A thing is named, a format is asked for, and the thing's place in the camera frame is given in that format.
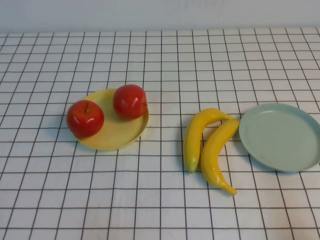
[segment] yellow plate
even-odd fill
[[[136,119],[126,120],[118,116],[113,107],[113,97],[116,89],[96,91],[84,98],[98,104],[104,114],[104,124],[101,130],[90,137],[77,139],[87,147],[114,151],[136,141],[147,127],[149,110]]]

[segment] light blue plate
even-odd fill
[[[272,169],[299,172],[320,162],[320,125],[296,107],[254,107],[241,119],[239,135],[249,154]]]

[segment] apple stem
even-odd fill
[[[87,102],[87,103],[86,103],[85,110],[84,110],[86,113],[87,113],[87,110],[88,110],[88,106],[89,106],[89,103]]]

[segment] plate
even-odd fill
[[[102,151],[114,151],[136,141],[144,132],[149,120],[149,110],[136,119],[126,120],[118,116],[113,108],[113,96],[116,89],[96,91],[84,98],[98,104],[104,114],[104,124],[93,136],[77,139],[87,147]]]
[[[282,103],[249,110],[239,136],[249,154],[281,172],[299,172],[320,162],[320,125],[306,112]]]

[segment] fake fruit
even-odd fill
[[[113,95],[113,109],[124,119],[141,117],[147,109],[145,91],[134,84],[119,87]]]
[[[104,125],[104,121],[101,107],[89,100],[77,101],[66,114],[66,124],[76,138],[95,135]]]
[[[186,169],[194,173],[198,167],[201,137],[205,127],[220,120],[233,119],[217,108],[207,108],[197,113],[186,129],[183,141],[183,161]]]
[[[230,119],[221,124],[204,144],[200,160],[205,180],[211,186],[222,189],[231,195],[237,194],[237,190],[226,182],[219,168],[218,158],[223,146],[236,133],[239,124],[238,119]]]

